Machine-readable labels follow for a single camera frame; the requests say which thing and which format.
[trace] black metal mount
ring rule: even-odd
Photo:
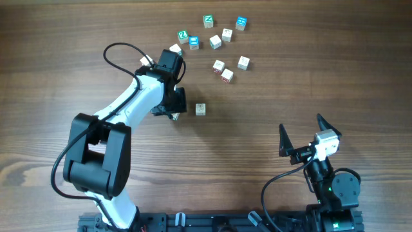
[[[187,111],[185,89],[182,87],[175,89],[175,86],[180,82],[178,75],[182,63],[182,56],[164,49],[158,64],[154,64],[153,67],[142,66],[135,71],[137,76],[147,75],[164,83],[163,101],[150,111],[154,116],[167,115],[168,118],[172,119],[172,113],[185,113]]]
[[[364,231],[362,213],[351,211],[351,215],[319,214],[312,206],[308,211],[283,211],[273,214],[274,222],[284,232],[320,231]],[[265,218],[259,215],[269,231],[275,231]],[[102,222],[102,215],[80,216],[77,232],[113,231]],[[165,213],[141,213],[139,223],[128,232],[262,232],[248,219],[248,213],[186,215],[184,223],[176,225],[176,215]]]

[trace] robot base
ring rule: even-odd
[[[364,231],[362,213],[353,212],[354,228],[349,231]],[[262,223],[270,231],[274,228],[266,220],[264,214],[259,215]],[[130,232],[262,232],[248,219],[248,214],[204,214],[186,215],[185,226],[175,225],[176,215],[165,213],[141,213],[137,224]],[[312,217],[305,211],[284,211],[274,213],[274,222],[284,232],[324,231],[313,228]],[[102,222],[102,215],[80,216],[78,232],[108,232],[115,230]]]

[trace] blue cube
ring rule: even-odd
[[[238,30],[245,30],[247,18],[239,16],[238,20],[236,21],[236,29]]]
[[[198,36],[190,36],[189,37],[189,46],[191,50],[199,49],[199,37]]]

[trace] cube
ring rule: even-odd
[[[189,37],[189,46],[191,50],[199,49],[199,37],[198,36],[190,36]]]
[[[206,104],[204,103],[196,104],[196,115],[197,116],[206,115]]]
[[[223,33],[221,35],[221,40],[230,42],[232,39],[232,30],[231,29],[223,29]]]
[[[179,55],[182,55],[182,49],[180,49],[178,44],[174,44],[173,46],[169,48],[169,50],[172,52],[176,52]]]
[[[152,64],[154,64],[153,59],[150,58],[150,56],[147,55],[147,57],[149,58],[150,62],[152,62]],[[143,66],[148,66],[150,67],[150,63],[149,61],[146,59],[146,57],[143,57],[140,59],[140,62],[142,63]]]
[[[239,63],[238,63],[238,68],[241,68],[243,70],[247,69],[247,66],[249,65],[250,59],[247,57],[240,57]]]
[[[225,69],[225,71],[223,71],[223,73],[221,74],[221,80],[226,83],[229,83],[230,80],[232,80],[232,78],[233,78],[233,72],[228,69]]]
[[[187,31],[178,32],[178,38],[179,38],[180,44],[189,42],[189,34],[187,33]]]
[[[217,74],[221,74],[223,69],[225,68],[225,63],[216,60],[216,62],[213,65],[213,71]]]
[[[247,18],[239,16],[238,20],[236,21],[236,29],[238,30],[245,30]]]
[[[217,49],[221,46],[221,40],[218,35],[210,38],[211,46],[213,49]]]
[[[203,16],[203,23],[205,25],[205,28],[212,28],[213,27],[213,16],[212,15]]]
[[[172,120],[177,121],[180,113],[172,113]]]

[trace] letter cube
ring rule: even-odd
[[[213,49],[217,49],[221,46],[221,40],[218,35],[210,38],[211,46]]]
[[[179,55],[182,55],[182,49],[180,49],[178,44],[175,44],[169,48],[170,51],[176,52]]]
[[[206,115],[206,104],[196,104],[196,115]]]
[[[147,57],[149,58],[150,62],[152,62],[152,64],[154,64],[153,59],[150,58],[150,56],[147,55]],[[150,67],[150,63],[149,61],[146,59],[146,57],[143,57],[140,59],[140,62],[142,63],[143,66],[149,66]]]
[[[232,39],[232,30],[231,29],[223,29],[223,33],[221,35],[221,40],[230,42]]]
[[[190,36],[189,37],[189,46],[191,50],[199,49],[199,37],[198,36]]]
[[[229,83],[230,80],[232,80],[232,78],[233,78],[233,72],[228,69],[225,69],[225,71],[223,71],[223,73],[221,74],[221,80],[226,83]]]
[[[238,63],[238,68],[241,68],[243,70],[247,69],[247,66],[249,65],[250,59],[247,57],[240,57],[239,63]]]
[[[181,44],[189,42],[189,34],[187,33],[187,31],[178,32],[178,38]]]
[[[205,28],[212,28],[213,27],[213,16],[212,15],[203,16],[203,23],[205,25]]]
[[[238,30],[245,30],[247,18],[239,16],[238,20],[236,21],[236,29]]]
[[[216,60],[216,62],[213,65],[213,71],[217,74],[221,74],[223,69],[225,68],[225,63]]]

